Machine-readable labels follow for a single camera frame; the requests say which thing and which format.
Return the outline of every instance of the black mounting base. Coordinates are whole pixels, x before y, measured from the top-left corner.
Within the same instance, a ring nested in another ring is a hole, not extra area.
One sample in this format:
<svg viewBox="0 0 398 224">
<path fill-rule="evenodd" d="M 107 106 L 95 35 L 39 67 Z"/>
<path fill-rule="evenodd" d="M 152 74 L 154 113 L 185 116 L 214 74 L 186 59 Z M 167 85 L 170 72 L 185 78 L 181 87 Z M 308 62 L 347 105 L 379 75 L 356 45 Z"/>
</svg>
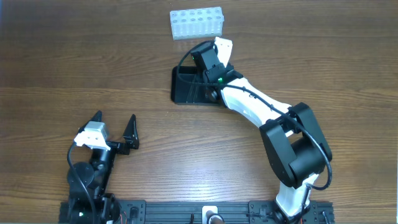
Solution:
<svg viewBox="0 0 398 224">
<path fill-rule="evenodd" d="M 274 201 L 250 202 L 146 202 L 145 200 L 120 200 L 123 224 L 127 215 L 129 224 L 201 224 L 202 207 L 215 205 L 226 224 L 277 224 L 272 212 Z M 68 204 L 62 203 L 59 223 L 66 223 Z M 304 224 L 325 224 L 325 211 L 331 224 L 335 223 L 332 203 L 311 201 L 308 212 L 303 216 Z"/>
<path fill-rule="evenodd" d="M 180 77 L 189 82 L 203 82 L 196 67 L 181 66 Z M 172 72 L 171 99 L 178 105 L 219 105 L 218 102 L 208 98 L 204 86 L 190 85 L 181 81 L 177 77 L 177 67 L 174 67 Z"/>
</svg>

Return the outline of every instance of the wooden tabletop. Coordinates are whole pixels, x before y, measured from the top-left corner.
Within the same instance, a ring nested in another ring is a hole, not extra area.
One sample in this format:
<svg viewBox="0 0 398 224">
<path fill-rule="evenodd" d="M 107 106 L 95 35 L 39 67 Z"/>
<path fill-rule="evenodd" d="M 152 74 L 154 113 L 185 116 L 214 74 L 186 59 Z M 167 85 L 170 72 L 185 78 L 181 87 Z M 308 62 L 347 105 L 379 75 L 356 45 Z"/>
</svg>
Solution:
<svg viewBox="0 0 398 224">
<path fill-rule="evenodd" d="M 173 41 L 169 12 L 221 6 L 230 62 L 265 94 L 314 110 L 333 152 L 338 223 L 394 223 L 397 1 L 5 0 L 0 18 L 0 222 L 57 222 L 67 151 L 97 110 L 121 141 L 108 192 L 155 201 L 273 200 L 258 129 L 220 106 L 170 100 L 171 71 L 203 39 Z M 91 151 L 78 148 L 73 161 Z M 318 185 L 325 183 L 326 173 Z"/>
</svg>

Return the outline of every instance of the wood surface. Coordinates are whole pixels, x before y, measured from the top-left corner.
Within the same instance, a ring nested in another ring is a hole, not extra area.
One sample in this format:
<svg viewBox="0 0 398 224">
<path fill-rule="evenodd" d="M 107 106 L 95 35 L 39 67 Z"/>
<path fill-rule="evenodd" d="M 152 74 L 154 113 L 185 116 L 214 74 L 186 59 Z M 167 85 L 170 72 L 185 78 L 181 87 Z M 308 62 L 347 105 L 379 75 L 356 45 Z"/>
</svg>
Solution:
<svg viewBox="0 0 398 224">
<path fill-rule="evenodd" d="M 236 70 L 314 110 L 333 182 L 311 199 L 333 202 L 338 223 L 396 221 L 397 1 L 5 0 L 0 222 L 58 221 L 68 147 L 97 110 L 115 141 L 137 116 L 140 149 L 118 156 L 109 183 L 118 198 L 275 198 L 279 180 L 255 126 L 222 107 L 170 100 L 172 68 L 203 39 L 173 41 L 169 11 L 211 6 L 223 9 Z M 78 148 L 73 161 L 90 155 Z"/>
</svg>

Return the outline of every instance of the white egg carton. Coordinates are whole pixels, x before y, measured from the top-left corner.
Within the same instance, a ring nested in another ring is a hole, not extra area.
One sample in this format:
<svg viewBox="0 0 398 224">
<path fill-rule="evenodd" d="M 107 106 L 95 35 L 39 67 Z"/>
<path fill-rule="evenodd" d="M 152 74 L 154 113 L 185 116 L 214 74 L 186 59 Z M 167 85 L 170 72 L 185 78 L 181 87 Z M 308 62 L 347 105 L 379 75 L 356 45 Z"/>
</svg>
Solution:
<svg viewBox="0 0 398 224">
<path fill-rule="evenodd" d="M 216 37 L 223 33 L 221 7 L 186 9 L 170 12 L 174 40 Z"/>
</svg>

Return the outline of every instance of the robotic arm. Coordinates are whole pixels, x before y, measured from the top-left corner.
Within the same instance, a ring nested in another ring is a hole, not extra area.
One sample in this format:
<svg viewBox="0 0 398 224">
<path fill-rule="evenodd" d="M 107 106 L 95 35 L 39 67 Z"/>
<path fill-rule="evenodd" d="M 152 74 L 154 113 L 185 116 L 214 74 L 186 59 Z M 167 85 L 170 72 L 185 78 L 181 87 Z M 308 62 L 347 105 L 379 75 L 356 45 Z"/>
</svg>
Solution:
<svg viewBox="0 0 398 224">
<path fill-rule="evenodd" d="M 325 159 L 304 134 L 291 144 L 288 137 L 299 134 L 301 130 L 258 98 L 267 101 L 274 109 L 290 116 L 312 133 L 329 161 L 332 159 L 330 148 L 315 115 L 306 104 L 290 106 L 254 88 L 228 63 L 231 50 L 232 41 L 219 37 L 214 42 L 205 42 L 191 50 L 196 68 L 179 65 L 174 69 L 172 100 L 178 104 L 221 103 L 256 125 L 261 132 L 272 170 L 280 180 L 280 190 L 275 200 L 279 211 L 274 213 L 274 219 L 279 223 L 296 222 L 309 206 L 308 186 L 313 185 L 323 172 Z"/>
</svg>

